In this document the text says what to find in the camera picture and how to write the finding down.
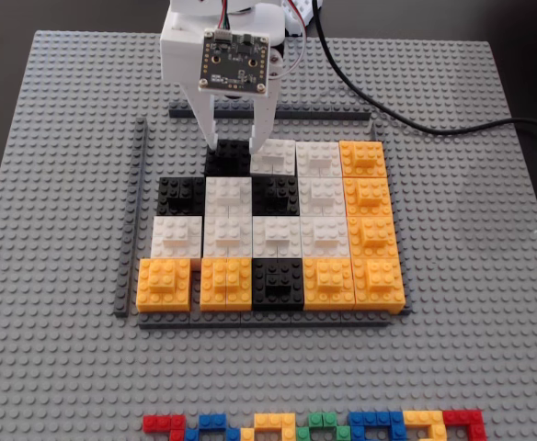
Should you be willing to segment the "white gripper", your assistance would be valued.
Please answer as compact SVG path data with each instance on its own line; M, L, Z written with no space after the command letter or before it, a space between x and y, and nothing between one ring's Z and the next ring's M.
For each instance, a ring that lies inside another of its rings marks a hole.
M211 149L217 148L214 96L201 92L200 80L204 31L217 28L225 11L235 33L267 36L272 46L285 38L285 14L278 1L172 0L160 36L163 80L179 84ZM254 121L249 151L257 153L273 131L279 81L268 81L266 96L254 98Z

